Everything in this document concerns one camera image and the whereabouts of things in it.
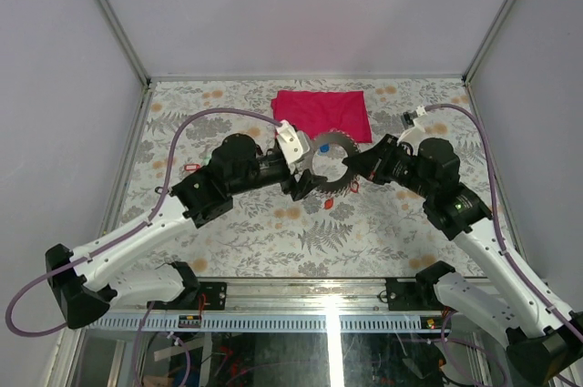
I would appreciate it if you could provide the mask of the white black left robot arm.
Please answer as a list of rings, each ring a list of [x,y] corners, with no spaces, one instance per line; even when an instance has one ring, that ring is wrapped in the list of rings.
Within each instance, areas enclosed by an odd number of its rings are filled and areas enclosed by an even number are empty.
[[[235,196],[278,184],[298,201],[326,182],[303,165],[313,154],[298,135],[261,151],[249,136],[233,134],[213,150],[210,161],[163,190],[150,212],[73,250],[62,244],[46,252],[48,284],[69,329],[99,320],[117,306],[155,310],[197,309],[203,294],[193,268],[184,261],[153,270],[131,266],[156,247],[187,235],[233,208]]]

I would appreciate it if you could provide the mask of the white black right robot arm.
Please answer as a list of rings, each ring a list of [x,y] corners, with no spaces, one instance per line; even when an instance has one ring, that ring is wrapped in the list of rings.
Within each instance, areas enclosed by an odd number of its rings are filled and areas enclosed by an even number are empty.
[[[416,276],[426,309],[442,304],[488,332],[525,380],[542,385],[582,357],[582,315],[561,300],[502,236],[496,214],[459,177],[459,157],[441,138],[424,139],[411,155],[386,135],[343,164],[377,185],[394,182],[423,198],[428,221],[483,271],[497,295],[438,263]]]

